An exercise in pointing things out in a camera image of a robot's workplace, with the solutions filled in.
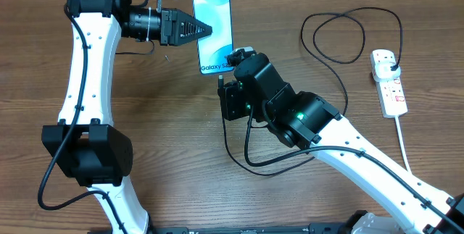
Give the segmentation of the blue Samsung Galaxy smartphone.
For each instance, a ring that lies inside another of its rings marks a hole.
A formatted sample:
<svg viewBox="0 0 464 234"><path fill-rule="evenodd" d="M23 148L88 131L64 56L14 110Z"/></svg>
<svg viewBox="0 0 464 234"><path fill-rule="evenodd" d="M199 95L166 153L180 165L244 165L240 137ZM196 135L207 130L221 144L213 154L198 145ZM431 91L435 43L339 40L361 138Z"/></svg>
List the blue Samsung Galaxy smartphone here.
<svg viewBox="0 0 464 234"><path fill-rule="evenodd" d="M193 0L194 16L209 25L212 33L197 41L202 75L230 72L226 57L233 51L231 0Z"/></svg>

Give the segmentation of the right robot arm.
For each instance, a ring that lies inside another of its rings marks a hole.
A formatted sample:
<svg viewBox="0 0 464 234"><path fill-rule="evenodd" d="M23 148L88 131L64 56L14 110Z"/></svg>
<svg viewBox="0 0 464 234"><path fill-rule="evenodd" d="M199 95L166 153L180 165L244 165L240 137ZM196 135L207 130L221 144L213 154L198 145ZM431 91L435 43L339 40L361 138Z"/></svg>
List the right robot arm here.
<svg viewBox="0 0 464 234"><path fill-rule="evenodd" d="M264 167L300 154L332 166L380 204L404 233L462 233L463 199L423 182L364 138L321 96L295 92L263 53L239 49L226 57L234 81L219 82L221 112L233 121L264 122L281 143L298 151L264 162Z"/></svg>

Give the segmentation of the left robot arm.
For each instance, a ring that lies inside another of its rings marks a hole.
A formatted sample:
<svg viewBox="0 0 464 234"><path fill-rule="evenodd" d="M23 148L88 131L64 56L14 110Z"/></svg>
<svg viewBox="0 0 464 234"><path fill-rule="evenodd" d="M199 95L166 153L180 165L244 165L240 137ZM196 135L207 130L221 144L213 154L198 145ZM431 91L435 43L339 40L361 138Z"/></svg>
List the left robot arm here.
<svg viewBox="0 0 464 234"><path fill-rule="evenodd" d="M122 38L180 46L209 36L212 28L179 9L132 0L67 0L73 50L64 104L41 140L52 167L86 188L101 204L112 233L153 233L149 213L130 179L133 146L112 119L112 76Z"/></svg>

